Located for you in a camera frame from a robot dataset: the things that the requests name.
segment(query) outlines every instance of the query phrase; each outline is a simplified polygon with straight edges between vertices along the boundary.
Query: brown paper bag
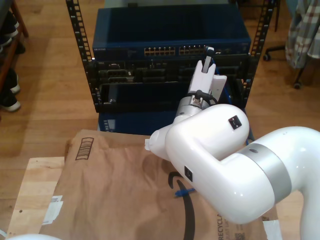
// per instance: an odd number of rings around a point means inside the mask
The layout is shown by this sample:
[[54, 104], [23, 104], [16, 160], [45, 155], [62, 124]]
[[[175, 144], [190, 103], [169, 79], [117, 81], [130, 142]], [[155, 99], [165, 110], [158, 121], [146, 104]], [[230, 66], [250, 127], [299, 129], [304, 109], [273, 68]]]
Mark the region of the brown paper bag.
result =
[[[54, 192], [62, 208], [40, 233], [62, 240], [267, 240], [261, 218], [237, 225], [196, 191], [175, 197], [191, 186], [145, 150], [146, 138], [80, 131]], [[275, 209], [268, 214], [277, 219]]]

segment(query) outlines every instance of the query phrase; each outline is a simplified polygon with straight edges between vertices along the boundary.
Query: black label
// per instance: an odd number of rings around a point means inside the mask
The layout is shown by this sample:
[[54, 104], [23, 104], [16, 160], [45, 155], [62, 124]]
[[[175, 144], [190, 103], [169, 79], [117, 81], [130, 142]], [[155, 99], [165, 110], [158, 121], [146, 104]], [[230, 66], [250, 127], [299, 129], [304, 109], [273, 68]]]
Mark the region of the black label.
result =
[[90, 156], [92, 144], [94, 144], [93, 137], [82, 138], [75, 160], [88, 160]]

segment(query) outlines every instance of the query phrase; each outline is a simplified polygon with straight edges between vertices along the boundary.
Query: wooden floor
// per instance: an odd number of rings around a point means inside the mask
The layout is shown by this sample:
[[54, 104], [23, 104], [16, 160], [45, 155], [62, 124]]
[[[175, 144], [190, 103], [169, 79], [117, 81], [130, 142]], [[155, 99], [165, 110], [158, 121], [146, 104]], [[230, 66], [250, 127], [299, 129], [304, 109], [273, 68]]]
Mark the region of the wooden floor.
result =
[[[98, 115], [90, 96], [76, 40], [64, 0], [16, 0], [29, 31], [26, 52], [16, 61], [21, 109], [1, 112], [0, 122], [0, 229], [7, 231], [29, 158], [63, 156], [65, 143], [81, 129], [97, 129]], [[79, 0], [86, 33], [93, 40], [97, 9], [103, 0]], [[284, 43], [290, 24], [285, 1], [281, 1], [277, 33], [274, 19], [266, 47]], [[258, 12], [244, 9], [253, 37]], [[247, 104], [256, 138], [286, 126], [305, 126], [320, 131], [320, 85], [292, 88], [295, 72], [284, 52], [261, 61]], [[319, 76], [310, 64], [303, 79]], [[285, 240], [299, 239], [302, 197], [299, 193], [278, 206]]]

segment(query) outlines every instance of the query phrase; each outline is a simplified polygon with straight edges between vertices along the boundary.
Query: black shoe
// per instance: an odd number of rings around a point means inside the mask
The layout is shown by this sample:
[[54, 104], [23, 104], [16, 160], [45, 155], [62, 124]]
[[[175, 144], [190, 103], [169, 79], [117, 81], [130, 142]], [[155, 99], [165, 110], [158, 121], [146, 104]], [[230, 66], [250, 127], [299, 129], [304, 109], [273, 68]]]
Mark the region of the black shoe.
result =
[[15, 22], [12, 17], [14, 18], [12, 13], [8, 12], [2, 24], [2, 28], [0, 29], [0, 36], [5, 35], [7, 37], [13, 38], [18, 34], [18, 30], [15, 27]]
[[8, 46], [12, 42], [12, 38], [8, 36], [0, 36], [0, 47]]
[[15, 18], [14, 14], [10, 11], [8, 11], [4, 23], [10, 24], [10, 25], [14, 25], [14, 27], [17, 29], [19, 27], [19, 23], [17, 21], [17, 19]]
[[19, 77], [15, 70], [9, 68], [4, 85], [6, 88], [9, 88], [13, 94], [17, 94], [20, 91], [18, 79]]
[[21, 104], [17, 101], [10, 89], [4, 87], [0, 92], [0, 107], [8, 112], [14, 112], [21, 107]]

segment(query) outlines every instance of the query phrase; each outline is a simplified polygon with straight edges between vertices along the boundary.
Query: barcode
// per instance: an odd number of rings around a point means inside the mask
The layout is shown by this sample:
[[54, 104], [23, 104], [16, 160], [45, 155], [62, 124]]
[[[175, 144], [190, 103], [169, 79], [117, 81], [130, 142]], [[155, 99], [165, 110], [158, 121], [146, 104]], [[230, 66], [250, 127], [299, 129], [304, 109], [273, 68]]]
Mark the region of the barcode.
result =
[[235, 237], [235, 240], [246, 240], [244, 233], [235, 233], [234, 237]]
[[81, 140], [81, 145], [79, 147], [78, 154], [75, 160], [88, 160], [92, 144], [94, 143], [93, 137], [85, 137]]

